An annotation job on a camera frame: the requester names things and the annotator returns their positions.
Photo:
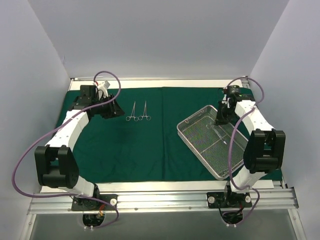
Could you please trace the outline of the steel surgical forceps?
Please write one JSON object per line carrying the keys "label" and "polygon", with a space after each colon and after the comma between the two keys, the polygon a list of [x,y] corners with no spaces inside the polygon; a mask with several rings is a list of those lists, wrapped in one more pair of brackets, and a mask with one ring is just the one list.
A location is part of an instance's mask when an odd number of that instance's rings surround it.
{"label": "steel surgical forceps", "polygon": [[138,117],[138,120],[139,121],[142,121],[142,120],[150,121],[151,120],[151,116],[148,115],[148,113],[147,113],[147,101],[145,101],[145,103],[144,103],[143,113],[142,113],[142,115],[140,115]]}
{"label": "steel surgical forceps", "polygon": [[125,118],[127,122],[129,121],[135,121],[137,122],[139,120],[139,117],[135,115],[135,110],[136,110],[136,101],[134,101],[131,114]]}

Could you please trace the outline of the metal wire mesh tray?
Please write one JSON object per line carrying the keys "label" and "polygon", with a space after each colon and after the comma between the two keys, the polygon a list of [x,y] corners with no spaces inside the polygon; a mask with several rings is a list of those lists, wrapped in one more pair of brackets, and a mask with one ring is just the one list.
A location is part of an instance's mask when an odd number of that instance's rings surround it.
{"label": "metal wire mesh tray", "polygon": [[224,144],[212,129],[217,109],[206,105],[177,124],[177,134],[217,180],[229,177],[228,154],[234,125],[218,125],[226,133]]}

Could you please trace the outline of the dark green surgical cloth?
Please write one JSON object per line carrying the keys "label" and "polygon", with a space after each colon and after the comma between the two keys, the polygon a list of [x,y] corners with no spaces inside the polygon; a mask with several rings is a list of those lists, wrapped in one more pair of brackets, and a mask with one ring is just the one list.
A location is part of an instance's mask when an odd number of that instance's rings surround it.
{"label": "dark green surgical cloth", "polygon": [[124,116],[94,116],[73,149],[80,175],[93,183],[212,181],[177,133],[177,124],[206,105],[217,106],[218,88],[126,88],[117,103],[130,116],[143,114],[145,101],[151,120],[126,121]]}

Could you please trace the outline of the steel surgical scissors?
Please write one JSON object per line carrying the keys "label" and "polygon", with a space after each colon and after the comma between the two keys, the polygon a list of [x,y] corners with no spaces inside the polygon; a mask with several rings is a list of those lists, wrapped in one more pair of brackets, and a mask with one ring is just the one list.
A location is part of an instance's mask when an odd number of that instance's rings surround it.
{"label": "steel surgical scissors", "polygon": [[223,131],[223,129],[220,126],[217,125],[213,125],[212,126],[213,131],[217,134],[217,136],[219,137],[219,139],[225,144],[227,145],[227,141],[225,139],[226,133]]}

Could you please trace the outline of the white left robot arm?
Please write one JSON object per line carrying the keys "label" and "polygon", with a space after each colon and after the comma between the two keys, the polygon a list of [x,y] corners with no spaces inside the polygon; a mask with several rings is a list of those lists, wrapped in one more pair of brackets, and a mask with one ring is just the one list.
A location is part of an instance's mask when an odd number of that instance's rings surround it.
{"label": "white left robot arm", "polygon": [[100,190],[95,183],[80,176],[73,149],[94,116],[110,119],[124,114],[113,94],[102,98],[85,94],[76,97],[66,112],[65,126],[45,146],[37,146],[34,151],[39,184],[84,196],[83,204],[90,210],[97,209],[101,203]]}

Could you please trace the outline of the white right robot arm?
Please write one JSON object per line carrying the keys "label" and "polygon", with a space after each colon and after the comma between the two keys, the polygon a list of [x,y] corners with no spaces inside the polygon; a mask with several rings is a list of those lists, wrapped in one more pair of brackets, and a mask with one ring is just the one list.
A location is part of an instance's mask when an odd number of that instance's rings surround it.
{"label": "white right robot arm", "polygon": [[[231,134],[227,157],[230,189],[222,193],[223,203],[230,207],[238,203],[240,194],[247,193],[260,178],[282,167],[286,142],[284,131],[276,130],[268,123],[255,101],[242,94],[225,95],[218,102],[214,124],[226,125],[236,117],[239,119]],[[244,166],[232,176],[232,148],[240,123],[246,127],[249,139],[243,153]]]}

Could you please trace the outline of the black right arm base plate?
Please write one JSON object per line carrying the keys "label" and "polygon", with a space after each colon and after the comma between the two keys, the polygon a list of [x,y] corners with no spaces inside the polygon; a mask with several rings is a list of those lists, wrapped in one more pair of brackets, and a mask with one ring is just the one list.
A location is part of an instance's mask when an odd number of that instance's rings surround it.
{"label": "black right arm base plate", "polygon": [[210,209],[241,209],[249,208],[253,205],[249,193],[207,192],[206,200]]}

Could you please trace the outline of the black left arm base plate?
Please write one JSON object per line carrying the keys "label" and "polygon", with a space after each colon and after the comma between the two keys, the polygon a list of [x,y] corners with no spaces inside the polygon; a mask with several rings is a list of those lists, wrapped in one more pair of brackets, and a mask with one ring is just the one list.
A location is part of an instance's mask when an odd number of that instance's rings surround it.
{"label": "black left arm base plate", "polygon": [[71,210],[76,212],[86,211],[111,211],[117,206],[118,195],[117,194],[101,194],[100,200],[107,202],[108,204],[102,203],[96,200],[90,200],[87,198],[73,197]]}

